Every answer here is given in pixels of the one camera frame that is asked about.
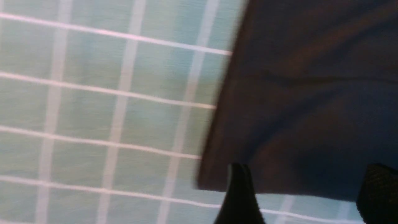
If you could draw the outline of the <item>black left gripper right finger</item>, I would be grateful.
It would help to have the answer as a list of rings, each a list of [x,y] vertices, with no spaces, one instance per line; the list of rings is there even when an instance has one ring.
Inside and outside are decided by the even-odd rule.
[[[397,224],[397,170],[382,164],[368,165],[356,206],[366,224]]]

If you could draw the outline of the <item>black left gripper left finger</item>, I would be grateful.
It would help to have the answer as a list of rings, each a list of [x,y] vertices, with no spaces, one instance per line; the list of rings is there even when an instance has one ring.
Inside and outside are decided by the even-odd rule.
[[[228,168],[228,185],[215,224],[265,224],[253,187],[250,169],[232,163]]]

